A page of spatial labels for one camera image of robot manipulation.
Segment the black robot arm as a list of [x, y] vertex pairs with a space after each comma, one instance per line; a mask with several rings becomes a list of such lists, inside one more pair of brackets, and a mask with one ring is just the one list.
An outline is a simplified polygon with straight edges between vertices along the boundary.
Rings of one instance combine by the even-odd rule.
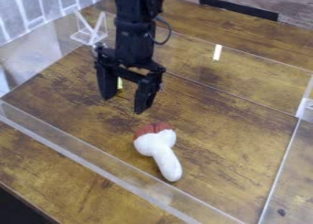
[[153, 60], [155, 21], [163, 12], [163, 0], [115, 0], [115, 48], [95, 46], [98, 87], [108, 100], [118, 94], [118, 80], [138, 85], [135, 113], [141, 114], [153, 104], [163, 84], [166, 68]]

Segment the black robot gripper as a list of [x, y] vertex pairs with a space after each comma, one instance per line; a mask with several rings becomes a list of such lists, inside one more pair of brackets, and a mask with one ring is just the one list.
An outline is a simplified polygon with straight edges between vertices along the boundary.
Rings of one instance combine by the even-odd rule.
[[153, 60], [155, 21], [130, 22], [115, 18], [115, 47], [96, 48], [95, 61], [98, 87], [104, 100], [118, 93], [118, 78], [138, 84], [135, 91], [135, 113], [151, 107], [163, 83], [166, 68]]

